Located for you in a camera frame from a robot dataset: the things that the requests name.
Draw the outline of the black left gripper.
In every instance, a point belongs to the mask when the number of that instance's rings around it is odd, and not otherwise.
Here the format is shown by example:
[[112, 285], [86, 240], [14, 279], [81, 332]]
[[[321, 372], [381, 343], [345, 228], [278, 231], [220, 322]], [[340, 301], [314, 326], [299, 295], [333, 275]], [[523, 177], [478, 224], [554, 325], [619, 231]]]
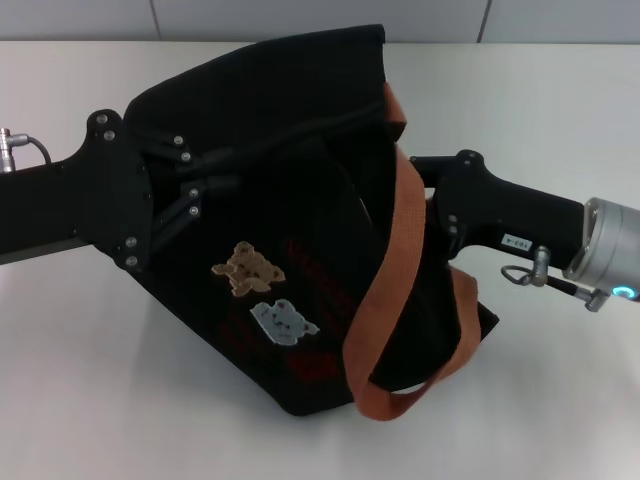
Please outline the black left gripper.
[[232, 154], [230, 148], [198, 152], [184, 133], [143, 132], [141, 157], [123, 119], [113, 110], [97, 111], [71, 157], [2, 174], [1, 261], [93, 245], [119, 268], [141, 270], [150, 250], [162, 251], [204, 216], [207, 198], [228, 197], [241, 186], [236, 175], [181, 183], [178, 197], [152, 223], [143, 159], [174, 171], [199, 171]]

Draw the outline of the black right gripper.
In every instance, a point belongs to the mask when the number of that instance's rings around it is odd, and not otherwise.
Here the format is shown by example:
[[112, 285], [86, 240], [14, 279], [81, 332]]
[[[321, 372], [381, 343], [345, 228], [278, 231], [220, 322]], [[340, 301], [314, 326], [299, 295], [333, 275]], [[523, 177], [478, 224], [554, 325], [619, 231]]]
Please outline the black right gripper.
[[492, 174], [477, 152], [411, 156], [425, 188], [434, 189], [431, 224], [447, 239], [448, 257], [482, 246], [532, 260], [538, 247], [566, 269], [582, 248], [584, 206]]

